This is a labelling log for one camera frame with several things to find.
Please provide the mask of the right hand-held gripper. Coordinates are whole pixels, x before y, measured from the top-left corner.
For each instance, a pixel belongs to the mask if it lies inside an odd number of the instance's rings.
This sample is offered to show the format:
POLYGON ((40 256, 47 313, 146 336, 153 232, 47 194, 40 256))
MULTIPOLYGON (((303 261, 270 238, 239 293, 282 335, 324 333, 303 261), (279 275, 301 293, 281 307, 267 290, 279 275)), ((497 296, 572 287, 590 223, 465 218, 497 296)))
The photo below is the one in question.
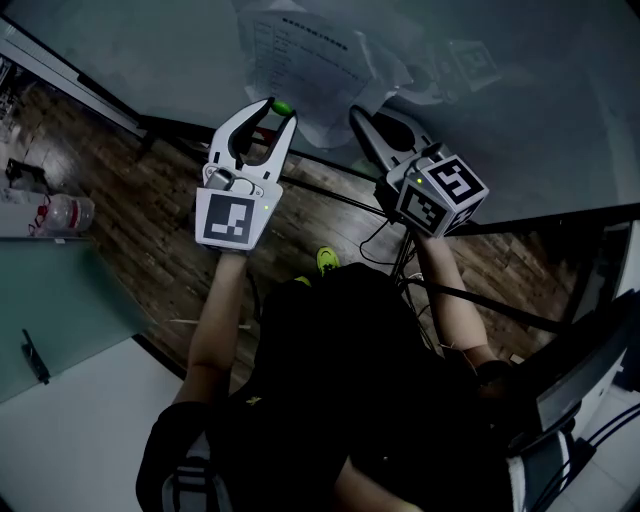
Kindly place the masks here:
POLYGON ((431 143, 408 115, 371 115, 352 106, 349 123, 365 156, 387 173, 392 212, 406 226, 442 238, 469 221, 488 196, 489 188, 467 163, 445 145, 431 143), (396 153, 410 150, 421 151, 399 163, 396 153))

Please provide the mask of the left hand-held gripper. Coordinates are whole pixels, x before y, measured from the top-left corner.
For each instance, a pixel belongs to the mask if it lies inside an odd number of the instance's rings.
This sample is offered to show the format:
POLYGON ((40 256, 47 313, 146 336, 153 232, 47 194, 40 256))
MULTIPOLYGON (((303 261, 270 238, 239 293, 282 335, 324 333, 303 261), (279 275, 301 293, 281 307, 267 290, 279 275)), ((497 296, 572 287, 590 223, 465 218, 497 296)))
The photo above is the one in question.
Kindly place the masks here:
POLYGON ((244 164, 242 155, 250 149, 256 127, 274 102, 274 97, 268 97, 251 103, 215 131, 209 148, 210 163, 203 168, 204 185, 196 193, 197 243, 251 251, 259 241, 282 197, 278 179, 298 124, 293 111, 281 123, 261 159, 244 164))

